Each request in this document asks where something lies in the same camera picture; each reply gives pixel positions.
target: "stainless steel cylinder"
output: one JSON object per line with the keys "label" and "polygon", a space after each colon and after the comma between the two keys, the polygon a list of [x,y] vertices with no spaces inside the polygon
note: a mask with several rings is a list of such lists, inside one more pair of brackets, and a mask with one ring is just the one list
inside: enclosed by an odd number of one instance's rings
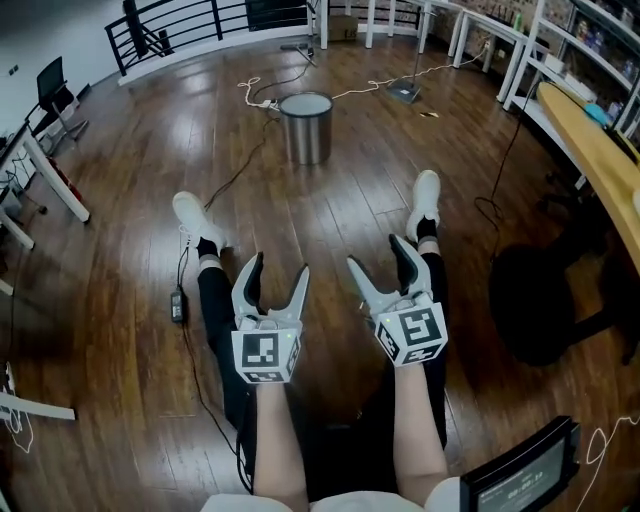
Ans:
{"label": "stainless steel cylinder", "polygon": [[333,100],[318,92],[300,92],[282,99],[279,108],[289,160],[309,165],[329,158]]}

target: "white sleeve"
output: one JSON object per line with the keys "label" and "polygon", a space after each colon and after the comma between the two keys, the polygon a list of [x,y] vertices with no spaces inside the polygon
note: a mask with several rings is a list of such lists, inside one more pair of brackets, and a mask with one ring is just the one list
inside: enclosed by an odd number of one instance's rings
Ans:
{"label": "white sleeve", "polygon": [[424,509],[426,512],[459,512],[460,477],[447,478],[436,485],[427,498]]}
{"label": "white sleeve", "polygon": [[241,494],[216,494],[211,496],[202,507],[201,512],[228,512],[242,510],[243,512],[292,512],[279,501],[271,498]]}

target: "white shoe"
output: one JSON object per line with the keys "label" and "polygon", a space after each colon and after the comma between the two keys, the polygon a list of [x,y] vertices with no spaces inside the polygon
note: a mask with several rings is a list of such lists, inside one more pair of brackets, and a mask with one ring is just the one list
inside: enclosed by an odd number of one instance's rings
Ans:
{"label": "white shoe", "polygon": [[422,219],[434,220],[440,224],[438,198],[440,178],[434,171],[422,171],[413,185],[413,211],[407,221],[407,238],[418,243],[418,224]]}
{"label": "white shoe", "polygon": [[173,211],[186,232],[191,236],[191,245],[198,246],[200,238],[210,240],[220,252],[227,246],[224,232],[207,218],[202,202],[191,192],[178,192],[173,196]]}

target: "white marker cube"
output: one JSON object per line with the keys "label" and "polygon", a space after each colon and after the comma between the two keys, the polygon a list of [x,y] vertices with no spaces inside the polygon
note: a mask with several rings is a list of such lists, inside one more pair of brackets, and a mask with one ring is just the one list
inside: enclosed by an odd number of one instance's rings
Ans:
{"label": "white marker cube", "polygon": [[289,382],[300,355],[297,329],[234,331],[236,371],[249,384]]}
{"label": "white marker cube", "polygon": [[449,339],[439,303],[382,313],[375,319],[375,335],[394,366],[434,359]]}

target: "red object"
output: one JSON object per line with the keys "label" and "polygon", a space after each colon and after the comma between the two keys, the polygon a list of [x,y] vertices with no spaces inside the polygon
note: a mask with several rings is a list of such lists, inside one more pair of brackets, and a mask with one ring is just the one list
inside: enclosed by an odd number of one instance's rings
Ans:
{"label": "red object", "polygon": [[60,168],[58,167],[57,162],[53,158],[51,158],[50,156],[47,157],[47,160],[49,160],[49,163],[51,164],[51,167],[53,167],[56,170],[56,172],[58,173],[58,176],[60,176],[60,179],[69,188],[69,190],[71,190],[71,193],[74,196],[76,196],[76,199],[78,201],[82,202],[82,194],[76,188],[76,186],[73,183],[71,183],[71,180],[69,178],[67,178],[67,175],[60,170]]}

